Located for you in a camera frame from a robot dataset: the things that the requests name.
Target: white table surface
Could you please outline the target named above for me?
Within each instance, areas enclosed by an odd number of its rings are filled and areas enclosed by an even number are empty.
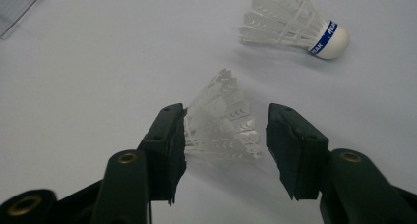
[[[40,0],[0,42],[0,200],[59,198],[102,178],[158,111],[186,107],[223,68],[246,90],[265,145],[268,105],[290,106],[329,139],[368,155],[417,193],[417,2],[312,0],[351,44],[333,61],[243,45],[251,0]],[[271,156],[255,164],[188,157],[176,203],[153,223],[322,223],[290,200]]]

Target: white shuttlecock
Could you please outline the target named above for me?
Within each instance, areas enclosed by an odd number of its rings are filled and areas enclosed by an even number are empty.
[[[295,45],[323,59],[337,58],[349,44],[346,29],[323,19],[310,0],[252,0],[244,23],[243,41]]]
[[[229,159],[258,158],[260,135],[249,103],[231,72],[222,70],[187,108],[184,117],[186,153]]]

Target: blue band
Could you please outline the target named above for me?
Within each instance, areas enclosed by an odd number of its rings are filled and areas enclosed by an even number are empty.
[[[311,48],[309,52],[314,55],[319,54],[320,51],[322,51],[326,47],[328,42],[331,40],[336,30],[337,23],[330,21],[328,24],[328,28],[326,29],[325,33],[323,33],[322,38],[320,38],[319,42],[317,42],[317,44],[313,48]]]

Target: shuttlecock cork base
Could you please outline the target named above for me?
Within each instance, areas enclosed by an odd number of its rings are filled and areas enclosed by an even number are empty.
[[[322,59],[335,59],[339,57],[349,45],[349,33],[347,30],[329,21],[324,25],[322,37],[308,51]]]

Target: brass screw insert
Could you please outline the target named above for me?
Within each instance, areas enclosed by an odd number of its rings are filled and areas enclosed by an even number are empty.
[[[19,199],[8,209],[8,214],[11,216],[25,215],[42,203],[42,197],[40,195],[24,196]]]
[[[343,152],[340,154],[340,157],[346,161],[354,162],[354,163],[360,163],[362,162],[362,158],[353,152]]]
[[[138,159],[138,155],[136,155],[135,153],[128,152],[128,153],[120,155],[117,161],[119,163],[126,164],[126,163],[131,163],[133,161],[136,161],[137,159]]]

